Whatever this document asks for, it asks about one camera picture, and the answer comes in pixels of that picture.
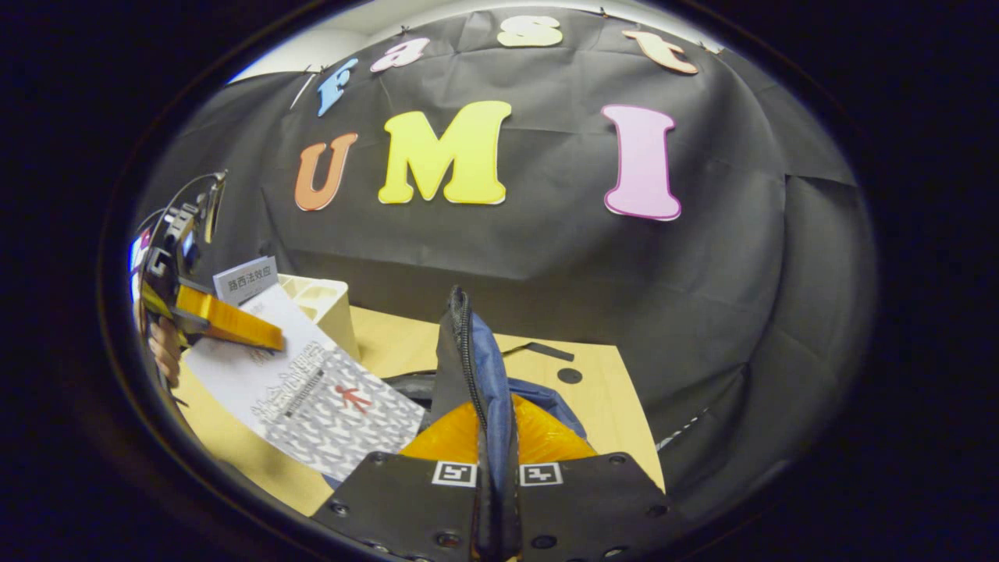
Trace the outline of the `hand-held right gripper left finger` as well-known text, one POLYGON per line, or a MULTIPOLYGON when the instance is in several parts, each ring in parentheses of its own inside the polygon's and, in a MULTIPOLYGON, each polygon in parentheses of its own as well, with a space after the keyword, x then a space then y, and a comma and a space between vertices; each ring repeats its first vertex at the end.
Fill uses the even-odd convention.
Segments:
POLYGON ((365 456, 311 519, 379 556, 475 561, 478 445, 479 418, 464 402, 399 453, 365 456))

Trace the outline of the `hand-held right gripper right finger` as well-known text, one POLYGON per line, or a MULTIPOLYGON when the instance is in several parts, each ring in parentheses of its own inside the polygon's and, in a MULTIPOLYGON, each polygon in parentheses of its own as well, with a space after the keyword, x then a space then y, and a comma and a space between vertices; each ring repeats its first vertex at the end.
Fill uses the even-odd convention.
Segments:
POLYGON ((627 452, 597 454, 539 406, 515 397, 520 561, 639 561, 688 519, 627 452))

